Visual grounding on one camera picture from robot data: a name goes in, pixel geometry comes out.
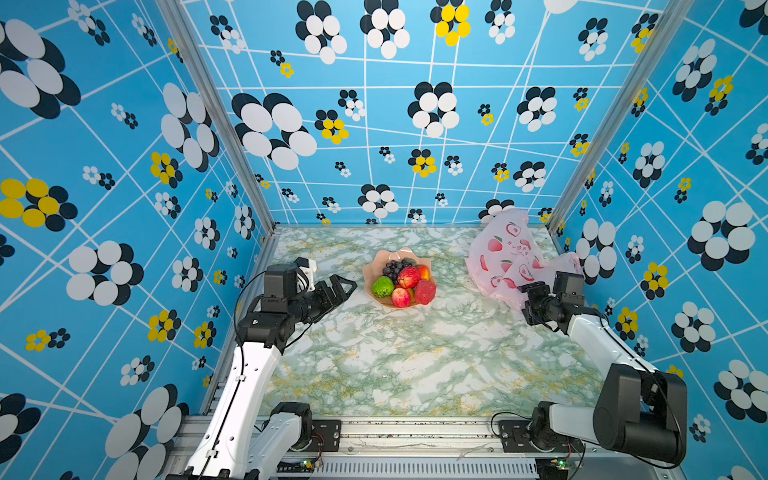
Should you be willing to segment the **pink printed plastic bag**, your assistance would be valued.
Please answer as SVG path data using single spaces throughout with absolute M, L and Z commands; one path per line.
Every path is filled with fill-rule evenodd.
M 583 273 L 574 253 L 545 259 L 528 227 L 527 213 L 515 208 L 496 215 L 473 240 L 466 266 L 481 294 L 515 310 L 527 299 L 521 286 L 543 281 L 553 287 L 558 271 Z

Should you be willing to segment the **large red apple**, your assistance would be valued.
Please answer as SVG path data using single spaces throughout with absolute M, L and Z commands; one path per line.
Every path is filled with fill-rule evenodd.
M 403 289 L 412 289 L 422 280 L 417 267 L 405 267 L 398 275 L 398 285 Z

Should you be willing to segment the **red dragon fruit piece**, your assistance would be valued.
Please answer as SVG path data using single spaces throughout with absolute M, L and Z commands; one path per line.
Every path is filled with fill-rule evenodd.
M 421 305 L 430 304 L 436 296 L 437 287 L 427 279 L 421 279 L 413 289 L 414 299 Z

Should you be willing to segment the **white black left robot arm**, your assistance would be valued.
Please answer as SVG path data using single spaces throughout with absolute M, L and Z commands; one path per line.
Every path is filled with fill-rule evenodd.
M 231 371 L 209 426 L 182 479 L 268 479 L 284 456 L 312 438 L 307 403 L 282 402 L 262 427 L 257 417 L 269 381 L 296 337 L 297 325 L 312 326 L 345 303 L 355 281 L 333 274 L 314 278 L 315 263 L 299 257 L 256 274 L 263 290 L 235 322 Z

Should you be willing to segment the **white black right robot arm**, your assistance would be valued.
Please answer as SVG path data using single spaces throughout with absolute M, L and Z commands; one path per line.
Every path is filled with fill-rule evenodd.
M 655 468 L 680 466 L 687 453 L 685 382 L 630 349 L 606 316 L 587 305 L 583 289 L 581 276 L 561 271 L 553 284 L 537 281 L 519 289 L 527 324 L 569 337 L 604 377 L 592 408 L 540 402 L 528 427 L 531 442 L 551 450 L 562 440 L 577 439 Z

